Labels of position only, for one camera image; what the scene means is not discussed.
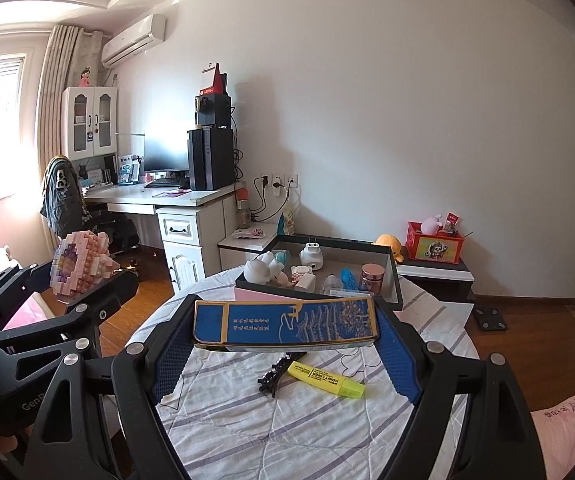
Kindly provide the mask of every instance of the computer monitor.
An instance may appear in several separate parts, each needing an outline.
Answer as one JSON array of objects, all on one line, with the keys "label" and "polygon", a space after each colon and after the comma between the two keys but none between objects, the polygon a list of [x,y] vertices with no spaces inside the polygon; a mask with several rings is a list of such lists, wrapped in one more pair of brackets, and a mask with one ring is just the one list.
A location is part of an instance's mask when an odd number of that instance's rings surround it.
[{"label": "computer monitor", "polygon": [[187,132],[167,130],[146,134],[143,153],[144,173],[187,171],[189,169]]}]

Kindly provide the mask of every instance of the highlighter cap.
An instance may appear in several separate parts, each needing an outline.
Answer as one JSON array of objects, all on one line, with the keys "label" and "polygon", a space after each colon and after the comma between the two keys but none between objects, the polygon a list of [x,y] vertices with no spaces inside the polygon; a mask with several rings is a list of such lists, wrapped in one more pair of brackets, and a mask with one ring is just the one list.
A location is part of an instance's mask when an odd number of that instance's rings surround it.
[{"label": "highlighter cap", "polygon": [[363,397],[363,392],[365,391],[365,384],[357,383],[357,381],[352,381],[346,379],[341,384],[339,389],[339,395],[343,397],[351,397],[352,399],[360,399]]}]

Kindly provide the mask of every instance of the blue grip pad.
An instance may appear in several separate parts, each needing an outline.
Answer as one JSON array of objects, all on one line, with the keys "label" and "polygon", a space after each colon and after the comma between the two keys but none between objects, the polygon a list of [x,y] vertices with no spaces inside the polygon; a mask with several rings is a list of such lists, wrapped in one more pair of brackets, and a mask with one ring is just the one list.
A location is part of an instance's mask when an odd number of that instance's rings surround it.
[{"label": "blue grip pad", "polygon": [[416,377],[416,364],[392,324],[380,308],[376,309],[380,337],[374,343],[394,389],[416,405],[421,399],[421,386]]},{"label": "blue grip pad", "polygon": [[171,394],[179,382],[181,372],[188,362],[194,345],[192,344],[192,320],[194,316],[186,316],[179,323],[170,338],[169,344],[156,362],[156,382],[152,387],[152,395],[156,402]]}]

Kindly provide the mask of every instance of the yellow highlighter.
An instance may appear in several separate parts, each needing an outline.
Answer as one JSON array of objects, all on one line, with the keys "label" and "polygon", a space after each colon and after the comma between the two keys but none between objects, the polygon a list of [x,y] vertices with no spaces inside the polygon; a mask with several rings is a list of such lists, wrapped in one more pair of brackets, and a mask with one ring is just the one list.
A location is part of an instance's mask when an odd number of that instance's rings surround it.
[{"label": "yellow highlighter", "polygon": [[326,392],[343,397],[360,399],[365,391],[364,384],[352,381],[342,375],[331,374],[325,370],[319,370],[319,368],[304,365],[297,361],[294,361],[289,366],[287,373],[289,373],[293,378],[299,379],[304,383],[311,384],[312,386],[321,388]]}]

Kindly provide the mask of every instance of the black hair clip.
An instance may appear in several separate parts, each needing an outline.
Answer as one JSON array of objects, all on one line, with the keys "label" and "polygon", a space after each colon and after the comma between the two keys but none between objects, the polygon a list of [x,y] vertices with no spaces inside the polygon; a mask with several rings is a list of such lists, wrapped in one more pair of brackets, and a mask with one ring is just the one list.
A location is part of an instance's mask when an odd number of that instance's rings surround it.
[{"label": "black hair clip", "polygon": [[277,390],[279,389],[279,381],[283,377],[283,374],[288,370],[289,366],[294,362],[298,361],[307,352],[288,352],[285,357],[281,358],[278,363],[272,365],[272,370],[266,373],[257,382],[261,385],[259,386],[259,391],[262,393],[272,393],[272,398],[277,396]]}]

